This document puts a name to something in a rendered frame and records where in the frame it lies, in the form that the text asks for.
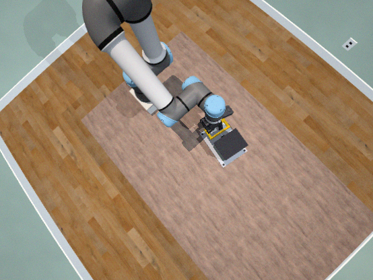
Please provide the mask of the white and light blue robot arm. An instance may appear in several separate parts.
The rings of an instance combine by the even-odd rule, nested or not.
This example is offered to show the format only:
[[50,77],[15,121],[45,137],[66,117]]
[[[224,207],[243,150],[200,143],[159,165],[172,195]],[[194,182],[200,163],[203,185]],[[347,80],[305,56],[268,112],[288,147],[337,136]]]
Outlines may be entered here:
[[[94,44],[123,70],[123,78],[142,102],[151,102],[157,117],[167,126],[177,123],[194,106],[208,123],[217,124],[234,113],[221,96],[213,94],[195,76],[182,84],[173,98],[157,76],[173,62],[168,46],[161,42],[151,16],[151,0],[83,0],[83,20]],[[130,25],[142,47],[142,57],[125,38],[121,24]],[[162,44],[162,45],[161,45]],[[150,68],[149,68],[150,67]]]

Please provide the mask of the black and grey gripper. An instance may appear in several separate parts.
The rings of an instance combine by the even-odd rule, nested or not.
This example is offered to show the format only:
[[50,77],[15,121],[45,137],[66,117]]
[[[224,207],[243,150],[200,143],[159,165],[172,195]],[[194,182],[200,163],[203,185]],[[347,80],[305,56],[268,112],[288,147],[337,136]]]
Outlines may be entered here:
[[208,134],[223,129],[222,121],[220,123],[217,123],[217,124],[211,124],[211,123],[208,123],[206,121],[205,117],[203,117],[200,120],[200,123],[202,123],[202,125],[204,126],[204,128],[208,132]]

